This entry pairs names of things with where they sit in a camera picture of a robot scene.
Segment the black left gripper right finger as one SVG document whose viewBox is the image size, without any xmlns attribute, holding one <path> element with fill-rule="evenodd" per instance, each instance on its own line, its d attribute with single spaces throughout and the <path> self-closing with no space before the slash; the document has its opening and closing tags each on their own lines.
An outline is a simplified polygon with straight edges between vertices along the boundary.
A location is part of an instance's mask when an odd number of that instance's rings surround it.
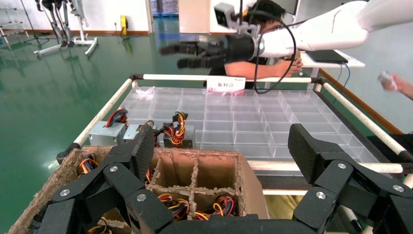
<svg viewBox="0 0 413 234">
<path fill-rule="evenodd" d="M 375 234 L 413 231 L 413 192 L 400 181 L 354 161 L 338 144 L 312 137 L 293 124 L 289 152 L 311 185 L 293 219 L 316 233 L 326 230 L 339 206 L 369 220 Z"/>
</svg>

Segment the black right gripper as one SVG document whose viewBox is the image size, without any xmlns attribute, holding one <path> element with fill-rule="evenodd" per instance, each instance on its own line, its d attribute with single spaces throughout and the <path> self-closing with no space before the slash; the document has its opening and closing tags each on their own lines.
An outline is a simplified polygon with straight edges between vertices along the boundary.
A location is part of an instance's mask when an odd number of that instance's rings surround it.
<svg viewBox="0 0 413 234">
<path fill-rule="evenodd" d="M 223 48 L 224 55 L 215 55 L 219 54 Z M 178 69 L 221 67 L 225 62 L 250 60 L 256 53 L 256 42 L 250 34 L 227 35 L 224 39 L 184 40 L 160 48 L 161 55 L 203 55 L 179 59 L 177 61 Z"/>
</svg>

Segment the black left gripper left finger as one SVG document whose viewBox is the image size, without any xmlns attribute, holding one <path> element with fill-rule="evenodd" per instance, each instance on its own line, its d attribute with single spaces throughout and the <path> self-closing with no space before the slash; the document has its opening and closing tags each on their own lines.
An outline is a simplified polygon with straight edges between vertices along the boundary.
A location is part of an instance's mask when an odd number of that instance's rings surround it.
<svg viewBox="0 0 413 234">
<path fill-rule="evenodd" d="M 132 142 L 113 147 L 97 168 L 55 192 L 38 232 L 86 234 L 113 209 L 137 233 L 161 232 L 173 216 L 145 187 L 153 155 L 153 129 L 144 125 Z"/>
</svg>

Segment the hand holding small object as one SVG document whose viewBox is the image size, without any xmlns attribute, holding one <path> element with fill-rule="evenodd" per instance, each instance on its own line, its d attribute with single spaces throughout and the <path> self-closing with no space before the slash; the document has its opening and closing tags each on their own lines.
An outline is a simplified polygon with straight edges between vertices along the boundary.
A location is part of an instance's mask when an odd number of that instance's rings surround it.
<svg viewBox="0 0 413 234">
<path fill-rule="evenodd" d="M 405 94 L 408 83 L 398 75 L 390 75 L 391 81 L 384 85 L 385 89 Z"/>
</svg>

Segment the clasped hand of seated person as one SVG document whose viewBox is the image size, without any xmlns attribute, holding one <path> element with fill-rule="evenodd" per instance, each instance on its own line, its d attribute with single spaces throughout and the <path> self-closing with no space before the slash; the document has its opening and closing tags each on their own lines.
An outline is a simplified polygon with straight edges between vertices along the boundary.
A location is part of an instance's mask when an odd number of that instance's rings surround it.
<svg viewBox="0 0 413 234">
<path fill-rule="evenodd" d="M 293 60 L 290 57 L 283 57 L 279 60 L 282 65 L 282 75 L 286 72 L 285 77 L 291 77 L 299 73 L 303 67 L 300 51 L 297 51 Z"/>
</svg>

